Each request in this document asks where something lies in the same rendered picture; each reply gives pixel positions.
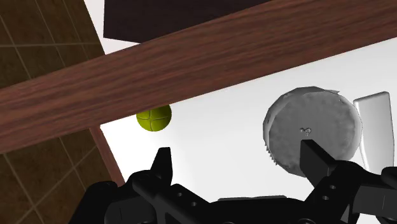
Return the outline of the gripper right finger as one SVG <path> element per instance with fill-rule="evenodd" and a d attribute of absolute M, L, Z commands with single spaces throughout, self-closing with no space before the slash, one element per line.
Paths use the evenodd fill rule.
<path fill-rule="evenodd" d="M 314 187 L 299 224 L 357 224 L 361 214 L 397 224 L 397 167 L 381 174 L 335 160 L 311 139 L 300 143 L 300 169 Z"/>

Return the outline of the yellow-green ball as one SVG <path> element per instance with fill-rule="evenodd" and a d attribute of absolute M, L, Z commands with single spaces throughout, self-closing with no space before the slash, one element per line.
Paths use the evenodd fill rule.
<path fill-rule="evenodd" d="M 168 126 L 171 118 L 172 111 L 169 105 L 136 114 L 138 124 L 150 132 L 163 130 Z"/>

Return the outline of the white flat rectangular object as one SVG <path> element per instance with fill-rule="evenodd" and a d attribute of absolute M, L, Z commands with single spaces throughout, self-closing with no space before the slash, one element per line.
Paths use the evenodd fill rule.
<path fill-rule="evenodd" d="M 359 149 L 367 171 L 380 174 L 394 165 L 394 131 L 389 92 L 353 101 L 362 123 Z"/>

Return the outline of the grey round disc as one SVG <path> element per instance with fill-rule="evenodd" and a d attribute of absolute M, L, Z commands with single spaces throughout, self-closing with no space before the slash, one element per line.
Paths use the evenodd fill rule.
<path fill-rule="evenodd" d="M 358 110 L 336 90 L 298 87 L 269 107 L 263 139 L 275 164 L 304 177 L 301 140 L 314 140 L 336 160 L 350 160 L 361 142 L 362 129 Z"/>

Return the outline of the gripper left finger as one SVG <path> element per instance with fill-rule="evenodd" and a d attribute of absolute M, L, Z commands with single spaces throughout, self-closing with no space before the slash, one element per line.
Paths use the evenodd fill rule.
<path fill-rule="evenodd" d="M 171 184 L 169 147 L 160 148 L 151 169 L 90 185 L 69 224 L 214 224 L 211 204 L 179 184 Z"/>

